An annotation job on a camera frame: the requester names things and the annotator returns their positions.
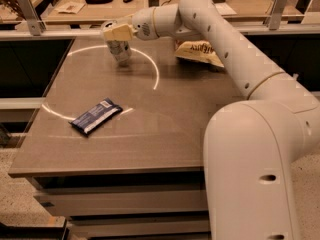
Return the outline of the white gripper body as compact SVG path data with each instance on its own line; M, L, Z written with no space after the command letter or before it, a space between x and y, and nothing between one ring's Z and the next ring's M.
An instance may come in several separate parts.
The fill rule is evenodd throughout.
M136 36L141 40L154 40L157 38L153 21L154 10L154 7L144 8L136 12L132 17Z

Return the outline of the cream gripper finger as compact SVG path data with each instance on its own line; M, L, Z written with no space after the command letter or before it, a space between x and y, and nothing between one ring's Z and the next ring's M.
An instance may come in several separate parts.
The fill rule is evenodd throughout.
M117 24L128 24L128 25L131 25L132 24L132 17L133 17L133 15L130 14L130 15L126 15L126 16L117 18L116 19L116 23Z
M134 31L129 24L106 26L102 29L102 33L107 41L129 41L134 36Z

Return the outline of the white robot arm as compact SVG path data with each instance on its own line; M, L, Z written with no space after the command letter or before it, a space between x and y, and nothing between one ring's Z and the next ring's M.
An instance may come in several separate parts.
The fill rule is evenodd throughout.
M243 95L210 119L203 163L212 240L300 240L291 165L320 141L320 102L227 22L212 0L142 9L106 40L206 40Z

